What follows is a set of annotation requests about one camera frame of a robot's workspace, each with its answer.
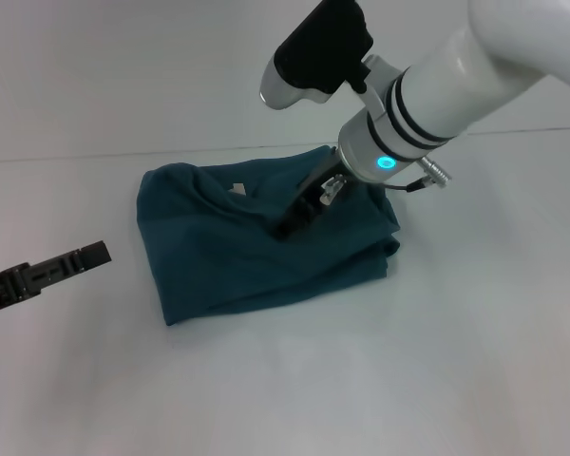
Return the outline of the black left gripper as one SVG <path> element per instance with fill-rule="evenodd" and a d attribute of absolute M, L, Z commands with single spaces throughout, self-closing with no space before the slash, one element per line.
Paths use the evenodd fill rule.
<path fill-rule="evenodd" d="M 102 266 L 112 260 L 103 241 L 30 265 L 0 272 L 0 310 L 39 295 L 48 286 Z"/>

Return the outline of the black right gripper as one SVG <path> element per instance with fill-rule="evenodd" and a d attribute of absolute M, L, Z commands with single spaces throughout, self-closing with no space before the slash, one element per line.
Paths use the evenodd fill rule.
<path fill-rule="evenodd" d="M 329 154 L 297 186 L 294 200 L 271 229 L 284 240 L 306 229 L 335 201 L 349 180 L 349 170 L 338 154 Z"/>

